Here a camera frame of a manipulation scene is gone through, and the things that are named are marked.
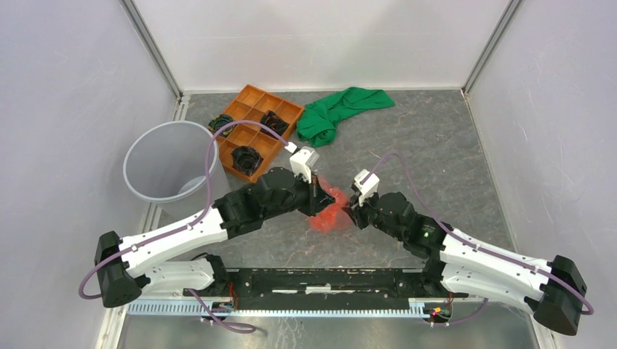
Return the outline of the red plastic trash bag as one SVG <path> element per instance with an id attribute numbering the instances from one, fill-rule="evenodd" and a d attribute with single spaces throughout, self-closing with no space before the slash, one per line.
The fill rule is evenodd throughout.
<path id="1" fill-rule="evenodd" d="M 343 210 L 349 201 L 347 194 L 339 187 L 329 184 L 323 176 L 319 176 L 319 182 L 322 188 L 335 199 L 335 202 L 316 216 L 308 218 L 310 228 L 321 233 L 350 228 L 353 225 L 352 220 Z"/>

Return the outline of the grey trash bin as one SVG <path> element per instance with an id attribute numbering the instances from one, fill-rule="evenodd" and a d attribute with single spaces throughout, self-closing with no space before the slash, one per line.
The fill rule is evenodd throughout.
<path id="1" fill-rule="evenodd" d="M 171 121 L 148 130 L 130 147 L 124 180 L 138 198 L 176 220 L 202 210 L 231 191 L 212 133 L 191 121 Z"/>

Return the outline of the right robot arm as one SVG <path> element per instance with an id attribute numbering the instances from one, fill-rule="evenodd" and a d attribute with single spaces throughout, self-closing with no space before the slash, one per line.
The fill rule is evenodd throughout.
<path id="1" fill-rule="evenodd" d="M 373 226 L 426 260 L 420 285 L 428 296 L 448 291 L 487 298 L 529 313 L 553 332 L 577 334 L 587 287 L 571 259 L 545 260 L 484 244 L 417 213 L 400 192 L 374 193 L 364 201 L 352 196 L 343 210 L 358 228 Z"/>

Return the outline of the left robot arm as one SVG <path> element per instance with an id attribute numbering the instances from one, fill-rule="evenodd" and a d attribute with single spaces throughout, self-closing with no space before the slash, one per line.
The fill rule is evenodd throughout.
<path id="1" fill-rule="evenodd" d="M 135 236 L 111 230 L 97 242 L 95 271 L 105 308 L 126 305 L 146 292 L 195 289 L 220 296 L 228 288 L 222 262 L 178 262 L 175 257 L 200 246 L 261 229 L 288 212 L 314 217 L 334 204 L 316 175 L 306 182 L 289 169 L 275 167 L 199 211 L 163 228 Z"/>

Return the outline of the green cloth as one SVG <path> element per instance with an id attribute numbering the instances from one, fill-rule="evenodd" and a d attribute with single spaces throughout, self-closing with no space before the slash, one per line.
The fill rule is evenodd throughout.
<path id="1" fill-rule="evenodd" d="M 342 121 L 366 111 L 393 106 L 394 100 L 382 89 L 349 87 L 305 105 L 296 124 L 296 135 L 313 148 L 330 145 Z"/>

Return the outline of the black rolled bag lower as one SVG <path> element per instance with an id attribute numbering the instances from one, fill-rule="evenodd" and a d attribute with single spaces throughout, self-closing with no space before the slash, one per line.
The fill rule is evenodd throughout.
<path id="1" fill-rule="evenodd" d="M 231 156 L 233 168 L 248 177 L 255 174 L 263 161 L 263 157 L 255 148 L 246 145 L 233 149 Z"/>

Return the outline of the black rolled bag upper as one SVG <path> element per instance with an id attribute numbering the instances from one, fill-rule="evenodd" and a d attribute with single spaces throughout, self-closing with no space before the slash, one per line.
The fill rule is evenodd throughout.
<path id="1" fill-rule="evenodd" d="M 279 136 L 282 136 L 289 127 L 289 124 L 273 111 L 264 113 L 260 123 L 276 132 Z"/>

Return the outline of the orange compartment tray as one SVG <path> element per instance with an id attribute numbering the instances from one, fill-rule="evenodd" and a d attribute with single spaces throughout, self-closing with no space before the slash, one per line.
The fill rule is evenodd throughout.
<path id="1" fill-rule="evenodd" d="M 256 125 L 242 123 L 235 126 L 226 136 L 217 137 L 219 158 L 223 168 L 230 175 L 244 182 L 255 182 L 270 167 L 278 153 L 284 149 L 284 145 L 278 139 L 263 132 L 259 127 L 263 114 L 269 111 L 274 112 L 288 123 L 288 128 L 282 133 L 282 137 L 289 140 L 296 129 L 297 121 L 304 112 L 304 107 L 278 95 L 248 84 L 223 111 L 235 121 L 247 119 L 257 123 Z M 250 146 L 256 149 L 263 159 L 251 176 L 234 168 L 232 152 L 239 146 Z"/>

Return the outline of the black green rolled bag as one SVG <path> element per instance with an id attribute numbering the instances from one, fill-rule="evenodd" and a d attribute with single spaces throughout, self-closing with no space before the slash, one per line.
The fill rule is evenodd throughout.
<path id="1" fill-rule="evenodd" d="M 209 121 L 207 128 L 211 131 L 211 133 L 216 133 L 219 129 L 224 128 L 225 125 L 233 122 L 234 119 L 232 116 L 222 113 L 219 116 L 217 116 L 216 118 L 213 118 L 212 120 Z M 221 133 L 220 136 L 221 137 L 228 137 L 231 132 L 234 130 L 235 126 L 232 125 L 231 127 L 226 127 Z"/>

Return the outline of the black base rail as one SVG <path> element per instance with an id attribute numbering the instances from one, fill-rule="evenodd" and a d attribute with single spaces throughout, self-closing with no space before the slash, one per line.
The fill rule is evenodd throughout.
<path id="1" fill-rule="evenodd" d="M 430 304 L 465 297 L 404 268 L 228 269 L 196 294 L 242 315 L 419 318 L 430 317 Z"/>

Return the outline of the right aluminium frame post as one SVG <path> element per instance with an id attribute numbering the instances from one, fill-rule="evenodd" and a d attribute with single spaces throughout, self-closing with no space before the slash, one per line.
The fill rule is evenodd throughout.
<path id="1" fill-rule="evenodd" d="M 523 0 L 508 1 L 505 10 L 500 16 L 497 24 L 489 36 L 489 39 L 482 48 L 476 63 L 473 65 L 470 74 L 461 88 L 461 91 L 465 97 L 470 93 L 470 91 L 472 91 L 474 85 L 477 83 L 479 76 L 485 69 L 485 66 L 488 64 L 490 58 L 493 56 L 494 51 L 498 48 L 501 39 L 508 30 L 512 20 L 515 18 L 523 3 Z"/>

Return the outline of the aluminium frame post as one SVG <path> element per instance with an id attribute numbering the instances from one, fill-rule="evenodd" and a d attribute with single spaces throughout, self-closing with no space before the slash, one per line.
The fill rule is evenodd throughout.
<path id="1" fill-rule="evenodd" d="M 512 20 L 515 18 L 523 3 L 523 0 L 508 1 L 505 10 L 500 16 L 497 24 L 489 36 L 489 39 L 482 48 L 476 63 L 473 65 L 470 74 L 461 88 L 461 91 L 465 97 L 470 93 L 470 91 L 472 91 L 474 85 L 477 83 L 479 76 L 485 69 L 485 66 L 488 64 L 490 58 L 493 56 L 494 51 L 498 48 L 501 39 L 508 30 Z"/>
<path id="2" fill-rule="evenodd" d="M 180 88 L 177 80 L 173 76 L 173 73 L 168 66 L 166 60 L 164 59 L 162 51 L 158 47 L 151 31 L 149 30 L 145 20 L 143 19 L 143 16 L 141 15 L 137 4 L 133 0 L 120 0 L 119 2 L 127 13 L 130 22 L 137 31 L 140 40 L 143 42 L 155 66 L 162 75 L 167 87 L 177 99 L 181 99 L 183 96 L 183 91 Z"/>

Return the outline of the left aluminium frame post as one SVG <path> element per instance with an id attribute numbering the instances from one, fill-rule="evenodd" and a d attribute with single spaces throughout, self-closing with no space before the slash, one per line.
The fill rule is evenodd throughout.
<path id="1" fill-rule="evenodd" d="M 183 96 L 183 91 L 180 88 L 177 80 L 173 76 L 173 73 L 168 66 L 166 60 L 164 59 L 162 51 L 158 47 L 151 31 L 149 30 L 145 20 L 143 19 L 143 16 L 141 15 L 137 4 L 133 0 L 120 0 L 119 2 L 127 13 L 130 22 L 137 31 L 140 40 L 143 42 L 155 66 L 162 75 L 167 87 L 177 99 L 181 99 Z"/>

